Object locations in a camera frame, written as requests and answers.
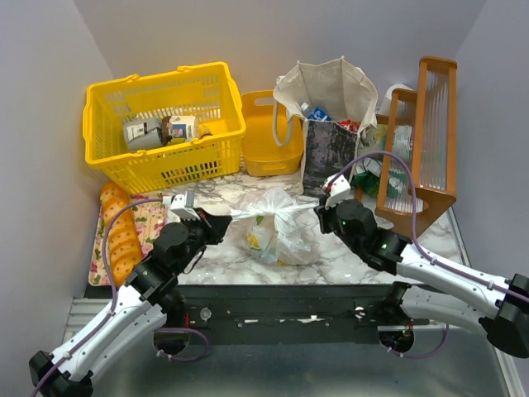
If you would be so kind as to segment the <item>white plastic grocery bag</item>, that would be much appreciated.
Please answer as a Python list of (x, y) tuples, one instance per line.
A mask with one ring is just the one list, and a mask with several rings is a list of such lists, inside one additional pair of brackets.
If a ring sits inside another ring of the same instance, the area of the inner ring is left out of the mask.
[(240, 233), (239, 243), (266, 265), (308, 265), (316, 251), (299, 218), (316, 207), (302, 203), (284, 189), (248, 193), (231, 210), (232, 225)]

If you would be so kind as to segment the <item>red snack bag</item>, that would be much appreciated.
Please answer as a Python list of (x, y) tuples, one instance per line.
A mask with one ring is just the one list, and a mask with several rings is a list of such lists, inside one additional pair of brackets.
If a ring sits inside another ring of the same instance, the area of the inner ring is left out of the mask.
[(358, 133), (360, 131), (361, 122), (344, 120), (336, 122), (336, 124), (349, 132)]

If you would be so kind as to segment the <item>beige canvas tote bag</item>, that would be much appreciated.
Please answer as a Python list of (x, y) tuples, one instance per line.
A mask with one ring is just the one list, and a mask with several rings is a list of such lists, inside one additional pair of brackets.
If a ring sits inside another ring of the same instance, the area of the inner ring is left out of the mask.
[[(363, 70), (342, 57), (319, 65), (298, 62), (277, 78), (273, 98), (272, 131), (278, 146), (290, 141), (295, 117), (303, 127), (300, 193), (318, 196), (325, 180), (342, 170), (352, 179), (349, 163), (357, 157), (367, 131), (377, 127), (378, 92)], [(321, 108), (331, 121), (305, 118), (302, 103)], [(360, 131), (349, 132), (336, 124), (344, 120), (361, 122)]]

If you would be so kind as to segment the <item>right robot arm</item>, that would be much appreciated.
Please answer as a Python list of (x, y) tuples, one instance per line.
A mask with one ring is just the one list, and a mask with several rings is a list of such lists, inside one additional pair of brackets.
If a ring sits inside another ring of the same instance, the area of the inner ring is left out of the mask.
[(333, 207), (319, 203), (314, 212), (321, 232), (336, 235), (368, 267), (417, 282), (397, 288), (399, 315), (466, 328), (508, 355), (528, 357), (526, 276), (507, 279), (437, 257), (410, 238), (379, 227), (372, 211), (356, 199)]

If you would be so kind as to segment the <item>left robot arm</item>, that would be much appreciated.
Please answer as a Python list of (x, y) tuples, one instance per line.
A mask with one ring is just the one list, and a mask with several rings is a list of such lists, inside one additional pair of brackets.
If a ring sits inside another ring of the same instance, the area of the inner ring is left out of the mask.
[(120, 356), (181, 308), (179, 275), (206, 246), (222, 242), (231, 221), (195, 208), (190, 219), (166, 224), (101, 312), (51, 353), (39, 351), (30, 359), (32, 394), (90, 396)]

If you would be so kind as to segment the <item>floral placemat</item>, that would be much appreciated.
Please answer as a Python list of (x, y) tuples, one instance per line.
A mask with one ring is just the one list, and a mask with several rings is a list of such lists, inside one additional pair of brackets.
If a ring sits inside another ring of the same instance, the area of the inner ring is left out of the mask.
[[(128, 195), (130, 203), (145, 199), (145, 195)], [(165, 225), (165, 206), (162, 203), (143, 203), (129, 208), (135, 220), (136, 231), (141, 244), (143, 258), (153, 248), (154, 239), (159, 236)], [(88, 283), (91, 286), (109, 286), (112, 279), (110, 260), (107, 255), (107, 238), (109, 231), (105, 231), (102, 219), (102, 208), (98, 217), (98, 225), (93, 243), (93, 254), (88, 273)]]

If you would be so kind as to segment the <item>green snack bag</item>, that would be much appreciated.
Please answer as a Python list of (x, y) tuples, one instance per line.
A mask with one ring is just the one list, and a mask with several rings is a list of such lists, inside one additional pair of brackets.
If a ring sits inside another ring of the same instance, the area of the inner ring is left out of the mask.
[[(366, 139), (360, 142), (358, 155), (365, 155), (374, 151), (384, 151), (388, 126), (379, 122), (376, 128), (367, 131)], [(376, 197), (379, 193), (380, 175), (384, 157), (373, 155), (359, 161), (355, 166), (355, 175), (352, 183), (360, 187), (366, 194)]]

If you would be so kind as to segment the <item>baguette bread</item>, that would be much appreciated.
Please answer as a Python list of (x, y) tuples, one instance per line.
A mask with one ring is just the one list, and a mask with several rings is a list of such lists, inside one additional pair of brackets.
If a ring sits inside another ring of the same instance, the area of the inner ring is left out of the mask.
[(141, 244), (130, 209), (127, 209), (112, 227), (108, 227), (113, 217), (130, 203), (128, 194), (114, 182), (108, 182), (100, 191), (100, 202), (105, 231), (109, 231), (107, 255), (110, 260), (112, 278), (119, 288), (142, 260)]

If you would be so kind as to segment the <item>yellow plastic tray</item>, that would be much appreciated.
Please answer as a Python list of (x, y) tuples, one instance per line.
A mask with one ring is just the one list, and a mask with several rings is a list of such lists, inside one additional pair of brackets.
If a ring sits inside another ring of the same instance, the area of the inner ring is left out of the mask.
[(272, 131), (274, 99), (270, 90), (241, 96), (245, 136), (242, 156), (249, 175), (255, 177), (290, 175), (300, 166), (304, 152), (303, 127), (295, 117), (290, 141), (278, 146)]

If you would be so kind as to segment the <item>wooden rack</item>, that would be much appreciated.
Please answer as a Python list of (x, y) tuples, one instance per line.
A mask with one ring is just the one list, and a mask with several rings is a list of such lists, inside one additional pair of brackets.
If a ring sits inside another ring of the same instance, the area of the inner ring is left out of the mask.
[(421, 236), (456, 201), (457, 64), (425, 56), (417, 89), (396, 88), (375, 197), (377, 216), (407, 237)]

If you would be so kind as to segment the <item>milk carton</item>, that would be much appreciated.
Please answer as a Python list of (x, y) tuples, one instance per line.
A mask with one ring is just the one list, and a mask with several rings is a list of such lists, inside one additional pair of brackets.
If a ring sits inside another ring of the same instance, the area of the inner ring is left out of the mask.
[(195, 116), (166, 116), (161, 120), (161, 141), (164, 146), (199, 138), (199, 121)]

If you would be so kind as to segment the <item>grey box package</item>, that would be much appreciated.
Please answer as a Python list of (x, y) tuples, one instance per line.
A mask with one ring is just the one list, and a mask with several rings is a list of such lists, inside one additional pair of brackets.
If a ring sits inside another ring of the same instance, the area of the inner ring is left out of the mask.
[(123, 125), (123, 136), (129, 152), (153, 150), (162, 147), (160, 118), (136, 119)]

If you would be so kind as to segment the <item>yellow shopping basket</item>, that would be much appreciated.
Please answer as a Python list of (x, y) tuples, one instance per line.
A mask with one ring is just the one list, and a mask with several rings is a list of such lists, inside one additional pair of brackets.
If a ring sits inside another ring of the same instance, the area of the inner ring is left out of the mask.
[[(148, 118), (195, 116), (209, 131), (191, 141), (129, 151), (123, 127)], [(129, 194), (233, 174), (245, 135), (241, 96), (227, 63), (180, 66), (88, 86), (83, 110), (86, 163)]]

